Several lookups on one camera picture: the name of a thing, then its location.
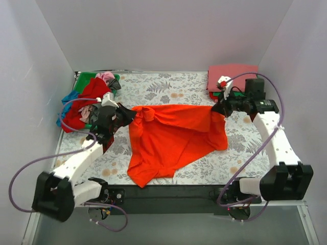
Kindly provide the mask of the orange t shirt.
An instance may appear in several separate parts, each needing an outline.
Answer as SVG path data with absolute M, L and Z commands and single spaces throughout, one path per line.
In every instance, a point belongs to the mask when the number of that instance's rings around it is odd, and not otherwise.
M 129 125 L 132 156 L 127 174 L 141 188 L 228 148 L 225 117 L 210 106 L 149 105 L 132 110 L 136 116 Z

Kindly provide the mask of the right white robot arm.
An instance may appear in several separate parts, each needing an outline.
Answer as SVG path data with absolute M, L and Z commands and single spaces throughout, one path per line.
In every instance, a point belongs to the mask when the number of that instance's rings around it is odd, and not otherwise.
M 302 200 L 313 177 L 313 169 L 305 165 L 294 153 L 280 125 L 284 116 L 274 100 L 266 99 L 265 81 L 247 79 L 243 95 L 233 91 L 233 80 L 221 76 L 217 87 L 221 90 L 212 111 L 226 117 L 234 111 L 245 112 L 259 131 L 269 159 L 269 171 L 259 178 L 236 177 L 224 193 L 237 203 L 262 197 L 265 201 Z

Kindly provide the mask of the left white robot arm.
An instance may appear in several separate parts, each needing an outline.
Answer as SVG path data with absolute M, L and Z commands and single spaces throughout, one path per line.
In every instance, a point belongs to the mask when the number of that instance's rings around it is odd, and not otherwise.
M 64 222 L 76 207 L 88 201 L 109 204 L 109 185 L 105 180 L 91 177 L 81 184 L 77 182 L 88 167 L 110 148 L 117 130 L 131 124 L 135 117 L 136 111 L 122 104 L 101 106 L 81 151 L 72 154 L 65 164 L 50 173 L 42 172 L 38 176 L 32 209 Z

